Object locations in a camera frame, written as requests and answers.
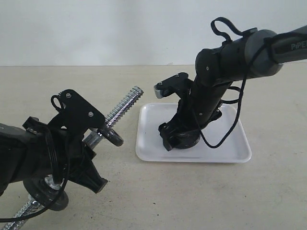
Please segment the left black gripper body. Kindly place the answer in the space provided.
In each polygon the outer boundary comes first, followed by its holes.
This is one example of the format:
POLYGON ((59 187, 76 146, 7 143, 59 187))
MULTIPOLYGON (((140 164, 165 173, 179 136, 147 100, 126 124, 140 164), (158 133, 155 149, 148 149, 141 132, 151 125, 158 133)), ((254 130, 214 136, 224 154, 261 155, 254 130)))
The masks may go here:
POLYGON ((73 135, 64 126, 56 128, 47 123, 43 129, 43 175, 52 175, 57 184, 62 183, 64 178, 69 179, 75 165, 92 156, 86 152, 83 138, 84 134, 73 135))

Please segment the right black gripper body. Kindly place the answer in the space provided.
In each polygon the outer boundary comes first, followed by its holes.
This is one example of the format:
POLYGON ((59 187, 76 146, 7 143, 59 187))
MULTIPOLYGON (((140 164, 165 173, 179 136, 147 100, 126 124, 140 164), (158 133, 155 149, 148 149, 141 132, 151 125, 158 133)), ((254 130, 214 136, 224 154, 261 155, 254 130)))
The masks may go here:
POLYGON ((174 133, 189 132, 193 130, 199 131, 199 129, 205 128, 206 125, 201 125, 200 121, 195 121, 199 114, 192 111, 190 104, 189 95, 180 98, 177 112, 169 122, 162 123, 158 127, 159 134, 162 130, 172 135, 174 133))

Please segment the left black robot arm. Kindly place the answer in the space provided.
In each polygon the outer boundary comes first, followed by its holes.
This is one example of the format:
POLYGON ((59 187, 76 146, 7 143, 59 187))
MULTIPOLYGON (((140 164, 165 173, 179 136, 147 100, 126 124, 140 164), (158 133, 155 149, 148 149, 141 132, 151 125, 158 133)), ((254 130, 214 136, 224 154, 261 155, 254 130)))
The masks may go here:
POLYGON ((108 183, 95 168, 93 150, 82 141, 89 124, 55 116, 48 124, 28 117, 22 128, 0 126, 0 191, 8 184, 53 176, 99 193, 108 183))

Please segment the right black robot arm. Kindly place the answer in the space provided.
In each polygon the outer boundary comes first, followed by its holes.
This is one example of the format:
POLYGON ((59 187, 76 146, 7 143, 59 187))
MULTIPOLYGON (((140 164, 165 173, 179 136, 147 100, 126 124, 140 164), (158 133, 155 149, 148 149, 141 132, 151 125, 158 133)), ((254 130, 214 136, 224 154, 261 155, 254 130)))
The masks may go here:
POLYGON ((282 34, 255 30, 221 47, 201 50, 195 60, 195 79, 180 72, 154 87, 157 98, 179 96, 175 115, 158 128, 164 148, 195 146, 204 137, 202 130, 222 116, 222 97, 233 82, 275 75, 284 63, 306 57, 305 26, 282 34))

